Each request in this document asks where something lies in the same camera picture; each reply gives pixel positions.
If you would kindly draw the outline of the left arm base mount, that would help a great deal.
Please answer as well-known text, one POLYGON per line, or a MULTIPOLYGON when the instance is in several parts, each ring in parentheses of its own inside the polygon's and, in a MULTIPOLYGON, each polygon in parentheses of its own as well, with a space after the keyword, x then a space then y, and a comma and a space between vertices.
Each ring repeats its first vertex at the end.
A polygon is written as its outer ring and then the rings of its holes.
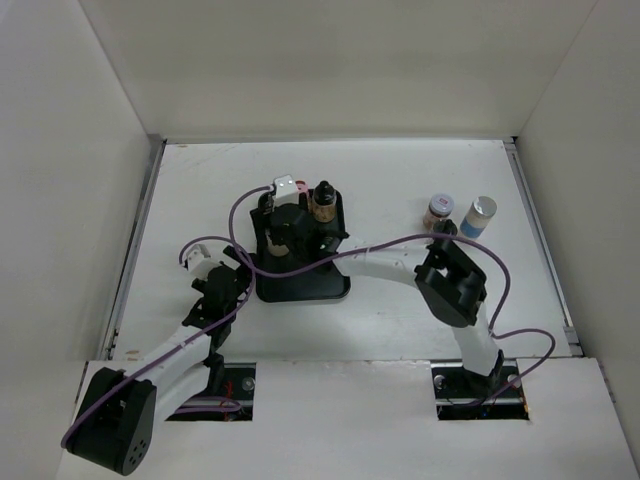
POLYGON ((209 369, 207 386, 192 396, 170 422, 243 422, 253 419, 257 368, 255 363, 228 363, 219 354, 204 362, 209 369))

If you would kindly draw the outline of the black cap grinder bottle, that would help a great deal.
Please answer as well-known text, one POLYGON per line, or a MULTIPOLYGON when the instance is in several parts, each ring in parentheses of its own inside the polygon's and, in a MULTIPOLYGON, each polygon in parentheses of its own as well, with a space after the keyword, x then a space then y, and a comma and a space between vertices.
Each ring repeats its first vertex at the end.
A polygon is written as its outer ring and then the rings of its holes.
POLYGON ((433 232, 456 236, 458 234, 458 228, 451 219, 444 219, 434 224, 433 232))

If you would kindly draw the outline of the pink cap spice bottle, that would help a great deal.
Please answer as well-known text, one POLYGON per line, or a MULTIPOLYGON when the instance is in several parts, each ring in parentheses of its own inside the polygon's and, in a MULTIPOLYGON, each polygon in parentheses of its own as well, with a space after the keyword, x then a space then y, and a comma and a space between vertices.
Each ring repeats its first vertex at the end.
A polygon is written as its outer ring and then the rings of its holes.
POLYGON ((296 180, 296 181, 295 181, 295 184, 296 184, 296 187, 297 187, 298 191, 299 191, 301 194, 304 194, 305 196, 307 196, 307 195, 308 195, 308 185, 307 185, 307 183, 306 183, 305 181, 303 181, 303 180, 296 180))

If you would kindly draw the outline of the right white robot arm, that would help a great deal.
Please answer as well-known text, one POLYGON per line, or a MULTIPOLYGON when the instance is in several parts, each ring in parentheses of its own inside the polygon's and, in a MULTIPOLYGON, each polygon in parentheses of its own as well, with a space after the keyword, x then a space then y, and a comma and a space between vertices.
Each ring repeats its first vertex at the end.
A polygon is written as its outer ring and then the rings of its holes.
POLYGON ((341 213, 322 223, 303 200, 282 203, 273 193, 263 194, 250 216, 262 300, 340 299, 354 277, 413 287, 433 317, 451 327, 472 395, 486 397, 499 385, 504 355, 487 319, 487 276, 453 238, 438 234, 426 247, 372 246, 347 234, 341 213))

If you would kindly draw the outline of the red label spice jar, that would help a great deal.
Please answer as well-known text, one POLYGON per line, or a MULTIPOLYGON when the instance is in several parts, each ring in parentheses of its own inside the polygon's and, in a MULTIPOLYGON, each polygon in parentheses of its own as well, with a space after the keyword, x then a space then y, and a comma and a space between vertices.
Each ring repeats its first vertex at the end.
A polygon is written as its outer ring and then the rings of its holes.
POLYGON ((444 193, 432 195, 423 216, 424 227, 431 231, 437 222, 446 220, 451 215, 454 206, 454 199, 450 195, 444 193))

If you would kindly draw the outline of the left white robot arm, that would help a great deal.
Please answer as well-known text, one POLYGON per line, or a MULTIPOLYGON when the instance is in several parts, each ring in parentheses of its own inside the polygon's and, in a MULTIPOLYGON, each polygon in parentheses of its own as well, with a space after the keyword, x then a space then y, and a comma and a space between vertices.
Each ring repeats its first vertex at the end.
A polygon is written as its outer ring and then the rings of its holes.
POLYGON ((200 297, 168 340, 136 367, 103 367, 90 379, 76 418, 61 439, 68 453, 122 476, 148 453, 155 427, 195 395, 214 398, 224 387, 219 349, 255 284, 248 266, 190 260, 204 269, 192 287, 200 297))

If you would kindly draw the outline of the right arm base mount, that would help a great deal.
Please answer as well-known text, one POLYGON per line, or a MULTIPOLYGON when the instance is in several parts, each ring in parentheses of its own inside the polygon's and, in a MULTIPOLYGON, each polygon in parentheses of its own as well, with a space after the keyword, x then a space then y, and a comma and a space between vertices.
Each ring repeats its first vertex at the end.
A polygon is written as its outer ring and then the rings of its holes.
POLYGON ((509 382, 519 374, 515 361, 507 360, 494 380, 475 378, 460 362, 432 363, 436 413, 442 421, 529 419, 524 389, 509 382))

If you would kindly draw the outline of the small black cap spice bottle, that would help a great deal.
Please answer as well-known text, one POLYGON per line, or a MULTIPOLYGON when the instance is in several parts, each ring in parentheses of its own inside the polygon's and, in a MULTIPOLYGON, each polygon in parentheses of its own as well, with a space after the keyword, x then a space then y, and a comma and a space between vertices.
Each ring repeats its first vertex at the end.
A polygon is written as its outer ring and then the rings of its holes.
POLYGON ((312 215, 321 223, 331 222, 336 215, 336 190, 327 181, 322 180, 313 190, 312 215))

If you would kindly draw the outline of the grey cap pepper grinder bottle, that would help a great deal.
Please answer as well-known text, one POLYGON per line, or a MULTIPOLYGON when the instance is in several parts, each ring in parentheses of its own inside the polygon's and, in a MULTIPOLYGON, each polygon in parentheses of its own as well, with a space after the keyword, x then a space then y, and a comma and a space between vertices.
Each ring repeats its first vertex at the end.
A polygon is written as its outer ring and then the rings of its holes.
POLYGON ((285 244, 276 244, 273 242, 271 231, 266 231, 267 251, 274 257, 284 257, 289 254, 289 249, 285 244))

